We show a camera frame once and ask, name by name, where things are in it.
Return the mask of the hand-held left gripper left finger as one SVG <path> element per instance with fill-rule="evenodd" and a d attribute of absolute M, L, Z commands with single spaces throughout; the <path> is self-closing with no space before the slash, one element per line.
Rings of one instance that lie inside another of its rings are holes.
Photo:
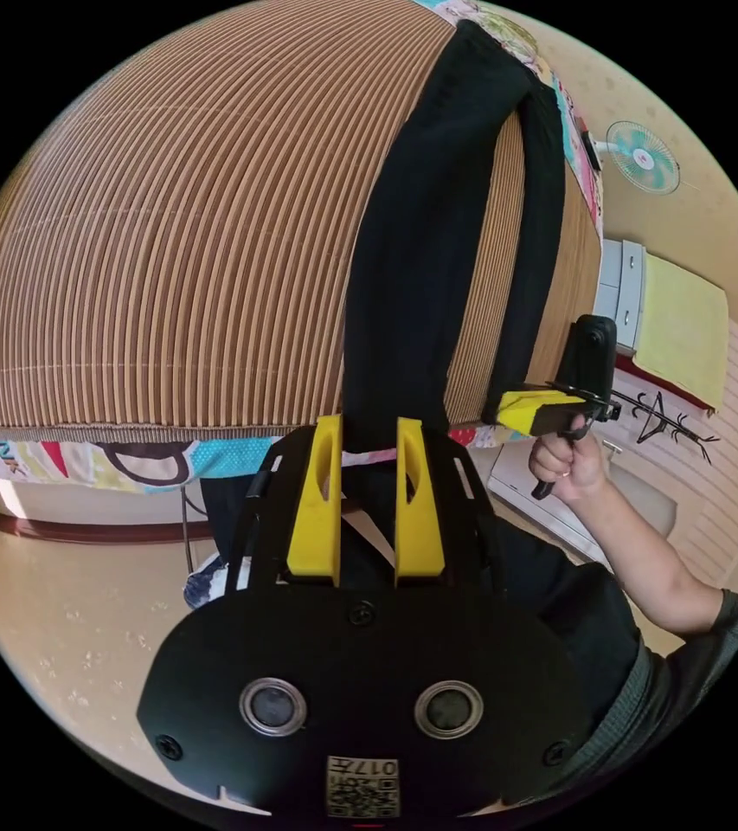
<path fill-rule="evenodd" d="M 318 420 L 286 558 L 291 577 L 299 581 L 340 584 L 342 439 L 340 415 Z"/>

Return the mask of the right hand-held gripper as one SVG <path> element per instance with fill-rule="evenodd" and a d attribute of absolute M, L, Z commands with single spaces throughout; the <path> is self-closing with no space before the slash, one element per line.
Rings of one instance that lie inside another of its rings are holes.
<path fill-rule="evenodd" d="M 528 384 L 528 389 L 503 394 L 496 421 L 523 436 L 556 433 L 569 446 L 580 441 L 599 422 L 619 420 L 622 404 L 613 396 L 555 383 Z"/>

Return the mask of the person's right hand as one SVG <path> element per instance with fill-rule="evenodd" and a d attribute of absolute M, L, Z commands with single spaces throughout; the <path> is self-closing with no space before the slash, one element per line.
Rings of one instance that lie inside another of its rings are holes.
<path fill-rule="evenodd" d="M 533 476 L 551 485 L 551 494 L 569 507 L 600 496 L 607 485 L 600 445 L 584 427 L 579 415 L 573 422 L 576 437 L 543 435 L 535 439 L 529 456 Z"/>

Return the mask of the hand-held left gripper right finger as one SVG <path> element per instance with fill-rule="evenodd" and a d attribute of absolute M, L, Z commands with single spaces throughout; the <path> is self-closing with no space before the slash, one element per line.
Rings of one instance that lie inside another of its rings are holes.
<path fill-rule="evenodd" d="M 395 585 L 439 579 L 445 569 L 440 522 L 422 423 L 397 421 Z"/>

